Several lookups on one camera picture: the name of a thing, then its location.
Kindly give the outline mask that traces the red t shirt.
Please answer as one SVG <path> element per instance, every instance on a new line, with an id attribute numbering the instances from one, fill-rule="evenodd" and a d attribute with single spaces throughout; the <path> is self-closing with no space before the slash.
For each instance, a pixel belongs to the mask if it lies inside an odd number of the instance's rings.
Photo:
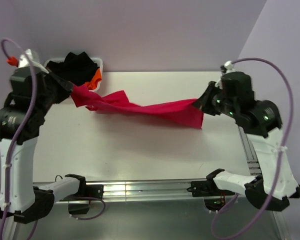
<path id="1" fill-rule="evenodd" d="M 141 106 L 130 102 L 123 90 L 100 96 L 85 85 L 75 86 L 70 96 L 76 107 L 89 111 L 150 115 L 193 129 L 201 129 L 204 120 L 204 113 L 193 106 L 194 99 Z"/>

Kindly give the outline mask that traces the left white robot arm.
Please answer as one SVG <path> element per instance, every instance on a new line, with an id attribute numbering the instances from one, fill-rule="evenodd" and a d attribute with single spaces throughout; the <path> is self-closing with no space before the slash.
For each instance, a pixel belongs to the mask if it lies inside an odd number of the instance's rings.
<path id="1" fill-rule="evenodd" d="M 76 174 L 67 174 L 62 180 L 48 185 L 33 185 L 34 153 L 40 127 L 52 105 L 67 99 L 74 87 L 71 82 L 39 67 L 35 67 L 34 73 L 37 85 L 34 107 L 12 153 L 8 152 L 9 146 L 31 105 L 32 76 L 29 67 L 13 72 L 10 77 L 12 91 L 0 109 L 0 219 L 4 214 L 4 204 L 9 203 L 7 217 L 13 217 L 15 222 L 22 224 L 46 217 L 56 202 L 68 196 L 81 200 L 88 193 L 85 177 Z"/>

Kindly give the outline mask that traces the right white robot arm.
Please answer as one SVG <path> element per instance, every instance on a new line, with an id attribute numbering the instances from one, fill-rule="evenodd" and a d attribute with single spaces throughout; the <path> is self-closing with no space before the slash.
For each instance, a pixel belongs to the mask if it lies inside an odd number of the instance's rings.
<path id="1" fill-rule="evenodd" d="M 206 176 L 196 192 L 244 195 L 257 209 L 270 198 L 267 211 L 281 212 L 289 199 L 300 198 L 300 184 L 292 174 L 283 140 L 283 124 L 278 107 L 270 100 L 256 100 L 250 80 L 225 80 L 220 88 L 210 81 L 193 106 L 211 116 L 227 115 L 243 129 L 253 146 L 260 175 L 247 176 L 218 168 Z"/>

